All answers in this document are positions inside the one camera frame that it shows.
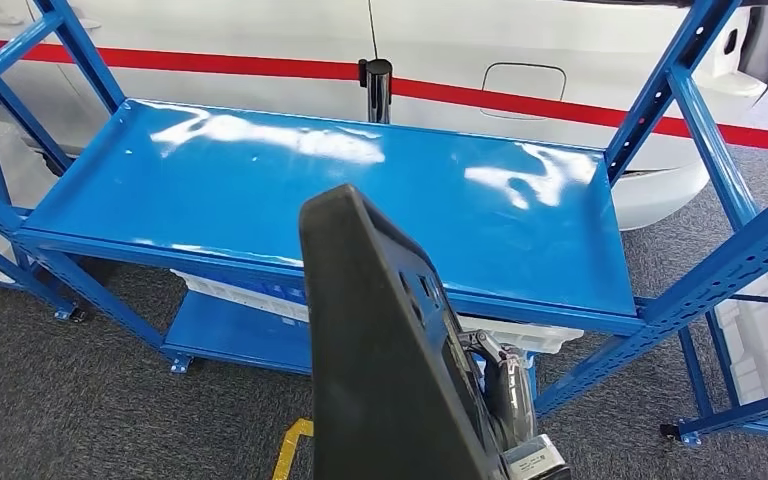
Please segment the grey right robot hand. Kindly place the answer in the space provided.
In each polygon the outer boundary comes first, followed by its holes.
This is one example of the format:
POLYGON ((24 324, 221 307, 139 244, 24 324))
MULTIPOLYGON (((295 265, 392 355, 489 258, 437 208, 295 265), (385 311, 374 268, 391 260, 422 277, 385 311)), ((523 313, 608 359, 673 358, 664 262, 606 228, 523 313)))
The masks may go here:
POLYGON ((459 333, 458 341, 484 361, 482 395, 499 448, 507 451, 533 438, 537 417, 525 352, 485 330, 459 333))

